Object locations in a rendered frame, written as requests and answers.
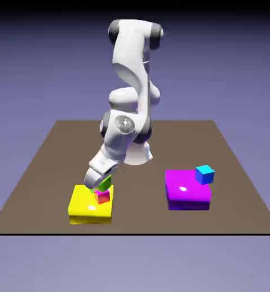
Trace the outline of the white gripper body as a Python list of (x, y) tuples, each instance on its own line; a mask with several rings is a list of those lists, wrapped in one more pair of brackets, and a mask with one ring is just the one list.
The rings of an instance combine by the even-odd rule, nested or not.
[(85, 178), (84, 178), (84, 185), (88, 189), (95, 189), (97, 188), (105, 179), (107, 179), (111, 175), (110, 172), (105, 174), (100, 174), (99, 172), (96, 172), (91, 167), (88, 168)]

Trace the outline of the small green cube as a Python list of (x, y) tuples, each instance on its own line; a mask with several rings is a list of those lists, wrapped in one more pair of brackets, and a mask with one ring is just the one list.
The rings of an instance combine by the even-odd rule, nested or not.
[(105, 192), (106, 190), (108, 190), (111, 185), (112, 185), (112, 179), (111, 179), (111, 175), (109, 175), (105, 180), (103, 180), (99, 186), (97, 187), (97, 189), (100, 191), (100, 192)]

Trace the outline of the small red cube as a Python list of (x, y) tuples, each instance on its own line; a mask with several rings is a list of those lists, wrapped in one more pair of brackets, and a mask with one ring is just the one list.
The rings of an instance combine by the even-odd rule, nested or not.
[(98, 189), (95, 189), (94, 197), (99, 205), (109, 202), (111, 199), (110, 191), (108, 189), (105, 191), (100, 191)]

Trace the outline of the small blue cube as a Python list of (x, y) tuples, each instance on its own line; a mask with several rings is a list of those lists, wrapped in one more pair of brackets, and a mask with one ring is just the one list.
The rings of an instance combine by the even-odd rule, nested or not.
[(201, 165), (195, 168), (195, 179), (202, 185), (211, 184), (215, 171), (209, 165)]

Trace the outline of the large yellow box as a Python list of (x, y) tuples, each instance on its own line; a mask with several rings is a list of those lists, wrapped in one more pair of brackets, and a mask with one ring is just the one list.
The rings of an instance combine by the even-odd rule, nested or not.
[(79, 224), (110, 224), (112, 219), (113, 185), (108, 189), (111, 199), (98, 204), (94, 192), (85, 185), (75, 185), (68, 206), (69, 223)]

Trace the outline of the large purple box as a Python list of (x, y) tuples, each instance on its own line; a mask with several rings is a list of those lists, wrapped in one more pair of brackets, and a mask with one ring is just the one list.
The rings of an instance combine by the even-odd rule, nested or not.
[(209, 210), (211, 189), (195, 178), (195, 170), (165, 170), (166, 198), (169, 210)]

